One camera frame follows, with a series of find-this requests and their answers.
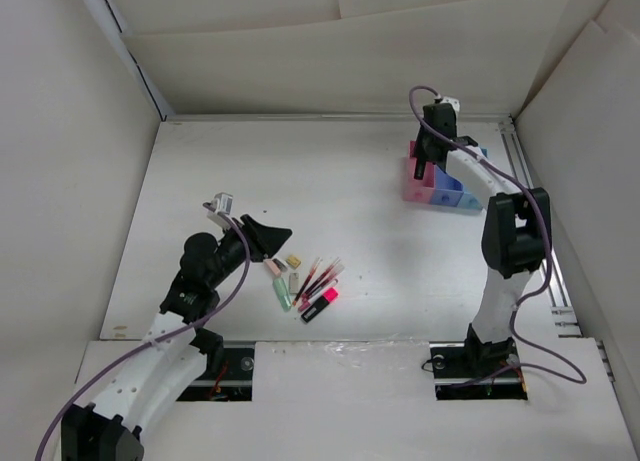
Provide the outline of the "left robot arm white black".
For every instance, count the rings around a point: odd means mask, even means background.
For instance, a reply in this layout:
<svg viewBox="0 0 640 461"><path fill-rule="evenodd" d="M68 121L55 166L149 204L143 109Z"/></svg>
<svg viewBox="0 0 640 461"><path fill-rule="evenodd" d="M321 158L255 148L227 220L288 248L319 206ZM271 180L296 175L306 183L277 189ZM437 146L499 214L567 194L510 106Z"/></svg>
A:
<svg viewBox="0 0 640 461"><path fill-rule="evenodd" d="M289 228L258 223L249 215L220 214L223 236L207 232L184 244L180 268L141 344L94 376L109 384L88 404L65 408L60 420L64 460L141 460L161 418L197 378L222 368L223 339L206 329L229 304L218 287L235 271L272 258L289 240Z"/></svg>

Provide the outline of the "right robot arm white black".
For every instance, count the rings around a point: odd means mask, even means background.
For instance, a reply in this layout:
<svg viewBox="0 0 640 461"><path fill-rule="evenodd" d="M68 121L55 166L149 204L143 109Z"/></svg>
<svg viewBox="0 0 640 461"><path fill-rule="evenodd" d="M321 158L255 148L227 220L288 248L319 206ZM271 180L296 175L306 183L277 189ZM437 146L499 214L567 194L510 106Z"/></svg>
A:
<svg viewBox="0 0 640 461"><path fill-rule="evenodd" d="M481 251L487 279L479 311L459 356L468 375L485 376L515 353L512 316L533 273L550 249L550 200L495 167L477 142L457 133L457 113L439 99L423 107L415 141L414 177L428 164L460 182L485 210Z"/></svg>

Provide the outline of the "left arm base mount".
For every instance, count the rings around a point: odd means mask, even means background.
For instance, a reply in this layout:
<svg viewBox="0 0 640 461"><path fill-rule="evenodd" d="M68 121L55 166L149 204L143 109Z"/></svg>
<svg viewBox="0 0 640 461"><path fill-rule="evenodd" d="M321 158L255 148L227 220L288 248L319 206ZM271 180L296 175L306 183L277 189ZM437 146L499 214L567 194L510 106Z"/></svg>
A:
<svg viewBox="0 0 640 461"><path fill-rule="evenodd" d="M252 400L255 344L226 342L201 329L192 345L207 356L202 375L177 398L179 402L249 402Z"/></svg>

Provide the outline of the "pink highlighter black body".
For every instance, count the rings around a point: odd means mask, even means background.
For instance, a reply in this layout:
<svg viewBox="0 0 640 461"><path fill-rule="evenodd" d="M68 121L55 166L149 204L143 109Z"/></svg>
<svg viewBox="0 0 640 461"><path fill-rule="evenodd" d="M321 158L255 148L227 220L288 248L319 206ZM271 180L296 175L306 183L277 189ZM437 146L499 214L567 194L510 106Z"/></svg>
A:
<svg viewBox="0 0 640 461"><path fill-rule="evenodd" d="M330 288L320 295L310 306L303 312L301 319L304 323L311 322L324 309L332 304L339 297L339 292L335 288Z"/></svg>

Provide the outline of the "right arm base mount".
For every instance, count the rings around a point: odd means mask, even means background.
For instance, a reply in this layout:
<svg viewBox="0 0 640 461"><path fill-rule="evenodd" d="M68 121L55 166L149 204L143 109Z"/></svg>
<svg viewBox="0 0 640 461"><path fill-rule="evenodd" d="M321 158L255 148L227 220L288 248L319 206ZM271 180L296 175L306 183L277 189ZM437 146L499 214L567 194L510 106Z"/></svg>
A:
<svg viewBox="0 0 640 461"><path fill-rule="evenodd" d="M460 342L429 343L423 371L433 375L438 401L526 401L524 376L511 336L498 343L482 343L472 328Z"/></svg>

